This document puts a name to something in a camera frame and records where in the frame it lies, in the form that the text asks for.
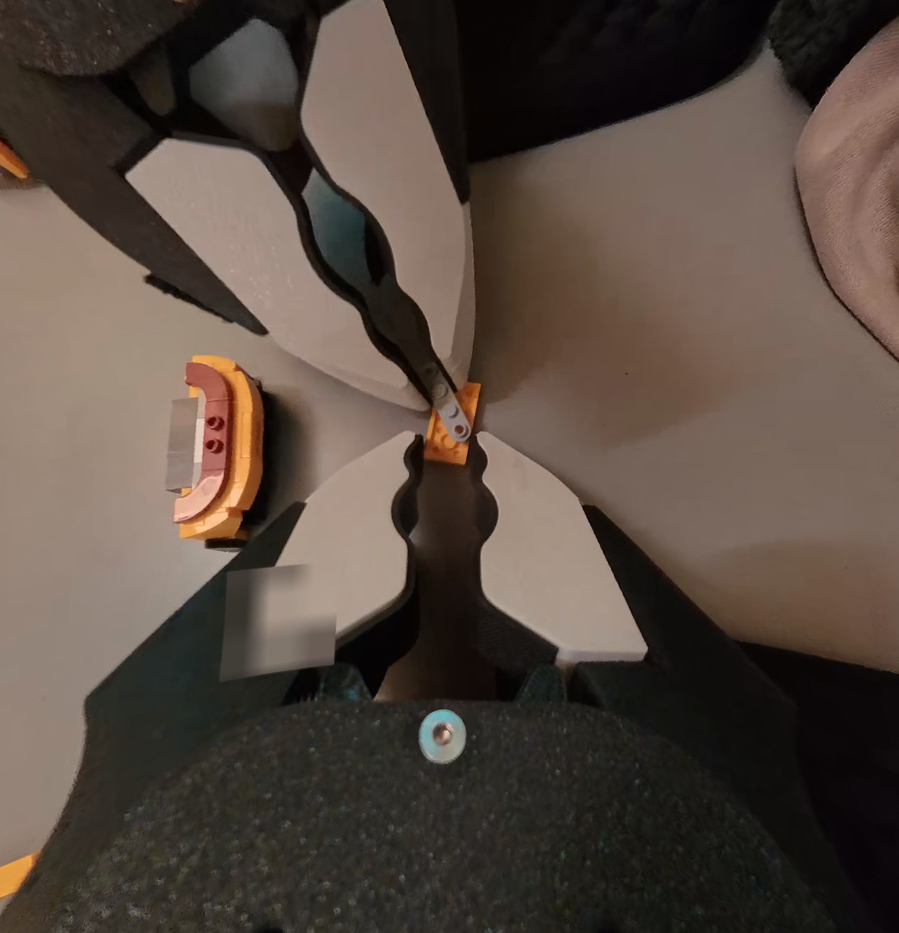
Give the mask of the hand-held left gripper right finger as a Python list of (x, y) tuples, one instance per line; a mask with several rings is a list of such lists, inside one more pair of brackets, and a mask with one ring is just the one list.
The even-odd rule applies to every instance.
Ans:
[(492, 662), (638, 662), (648, 652), (580, 498), (489, 432), (476, 441), (477, 644)]

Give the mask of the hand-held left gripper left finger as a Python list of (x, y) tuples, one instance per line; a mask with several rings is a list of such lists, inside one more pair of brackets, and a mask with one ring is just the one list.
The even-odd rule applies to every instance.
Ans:
[(346, 464), (305, 501), (275, 569), (296, 567), (304, 610), (344, 647), (397, 612), (413, 589), (403, 503), (416, 498), (420, 435), (403, 431)]

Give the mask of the thin grey lego plate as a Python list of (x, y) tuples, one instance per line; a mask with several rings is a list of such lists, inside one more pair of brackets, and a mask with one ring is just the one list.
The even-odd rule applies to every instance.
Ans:
[(448, 437), (455, 443), (467, 442), (472, 434), (468, 416), (458, 401), (455, 384), (439, 362), (427, 362), (420, 367), (420, 380), (438, 413)]

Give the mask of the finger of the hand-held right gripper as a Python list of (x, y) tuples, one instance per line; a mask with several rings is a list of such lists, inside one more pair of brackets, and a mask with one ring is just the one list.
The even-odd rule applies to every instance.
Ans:
[(373, 346), (355, 299), (315, 270), (294, 206), (258, 155), (167, 138), (125, 177), (283, 351), (373, 397), (428, 410)]
[(475, 336), (475, 259), (450, 2), (329, 2), (300, 118), (321, 175), (365, 217), (383, 276), (411, 302), (424, 361), (456, 387)]

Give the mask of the black fleece jacket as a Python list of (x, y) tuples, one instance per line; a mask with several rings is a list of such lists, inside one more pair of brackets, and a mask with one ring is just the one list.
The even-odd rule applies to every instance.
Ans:
[(769, 43), (814, 106), (899, 1), (455, 2), (469, 162), (556, 143), (721, 84)]

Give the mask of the curved orange and maroon lego assembly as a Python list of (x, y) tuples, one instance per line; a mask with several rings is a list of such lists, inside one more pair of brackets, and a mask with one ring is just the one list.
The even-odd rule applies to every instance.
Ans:
[(166, 490), (181, 540), (232, 550), (249, 537), (264, 478), (261, 384), (223, 356), (193, 356), (171, 404)]

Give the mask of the flat orange lego piece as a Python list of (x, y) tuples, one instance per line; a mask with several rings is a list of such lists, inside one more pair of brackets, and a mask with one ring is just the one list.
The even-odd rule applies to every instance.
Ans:
[(0, 866), (0, 900), (13, 896), (33, 871), (41, 853), (38, 851)]

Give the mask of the orange lego plate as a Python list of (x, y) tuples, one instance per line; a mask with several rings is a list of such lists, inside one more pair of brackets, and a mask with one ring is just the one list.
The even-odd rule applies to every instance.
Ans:
[[(465, 414), (469, 426), (475, 429), (482, 385), (479, 382), (467, 382), (457, 392), (460, 411)], [(461, 440), (443, 424), (440, 414), (432, 410), (425, 436), (424, 458), (435, 463), (463, 467), (467, 463), (469, 440)]]

